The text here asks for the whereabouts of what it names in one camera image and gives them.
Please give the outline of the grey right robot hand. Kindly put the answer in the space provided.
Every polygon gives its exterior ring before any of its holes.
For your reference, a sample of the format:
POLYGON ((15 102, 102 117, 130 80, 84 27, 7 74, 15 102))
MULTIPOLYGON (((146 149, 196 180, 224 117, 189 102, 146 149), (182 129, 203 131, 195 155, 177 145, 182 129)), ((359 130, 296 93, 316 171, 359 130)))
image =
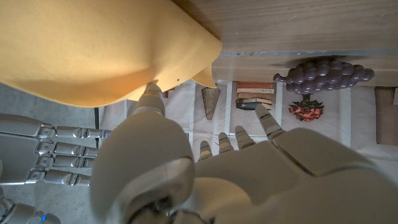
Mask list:
POLYGON ((25 116, 2 114, 1 185, 43 182, 87 187, 89 176, 67 172, 66 168, 93 167, 98 149, 57 139, 104 139, 110 134, 105 129, 52 126, 25 116))

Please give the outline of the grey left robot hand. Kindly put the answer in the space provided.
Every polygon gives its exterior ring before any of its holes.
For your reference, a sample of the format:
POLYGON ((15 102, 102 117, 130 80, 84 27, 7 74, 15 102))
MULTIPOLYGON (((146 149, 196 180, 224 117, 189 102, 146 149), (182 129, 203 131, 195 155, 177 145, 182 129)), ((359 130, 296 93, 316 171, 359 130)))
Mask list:
POLYGON ((396 223, 397 184, 377 165, 315 131, 284 131, 265 107, 267 140, 237 126, 234 149, 206 142, 195 161, 151 83, 102 143, 90 179, 98 223, 396 223))

